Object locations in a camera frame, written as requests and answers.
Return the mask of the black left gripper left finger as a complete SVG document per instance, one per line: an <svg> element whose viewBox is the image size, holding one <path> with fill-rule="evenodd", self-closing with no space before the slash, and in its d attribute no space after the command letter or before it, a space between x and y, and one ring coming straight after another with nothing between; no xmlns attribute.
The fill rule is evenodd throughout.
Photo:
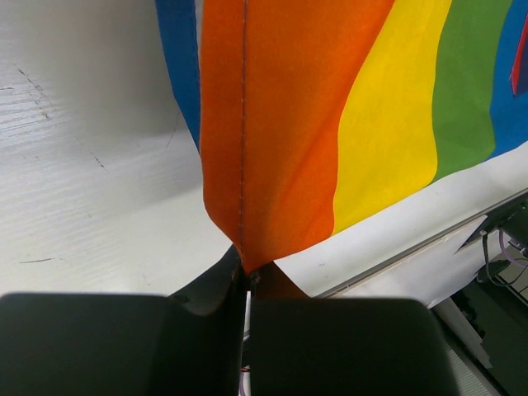
<svg viewBox="0 0 528 396"><path fill-rule="evenodd" d="M1 298L4 395L235 395L243 269L230 248L169 296Z"/></svg>

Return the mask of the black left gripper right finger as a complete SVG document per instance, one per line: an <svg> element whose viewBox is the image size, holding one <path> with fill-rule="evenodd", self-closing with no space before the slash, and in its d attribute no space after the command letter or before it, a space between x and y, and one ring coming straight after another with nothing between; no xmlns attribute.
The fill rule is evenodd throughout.
<svg viewBox="0 0 528 396"><path fill-rule="evenodd" d="M309 298L277 266L250 275L253 395L456 395L441 329L414 299Z"/></svg>

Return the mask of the rainbow striped shorts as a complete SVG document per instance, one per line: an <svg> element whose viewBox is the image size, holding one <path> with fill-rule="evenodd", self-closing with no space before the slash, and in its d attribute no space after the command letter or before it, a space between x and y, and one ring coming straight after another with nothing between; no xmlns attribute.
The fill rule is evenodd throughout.
<svg viewBox="0 0 528 396"><path fill-rule="evenodd" d="M524 1L158 1L205 208L246 272L527 140Z"/></svg>

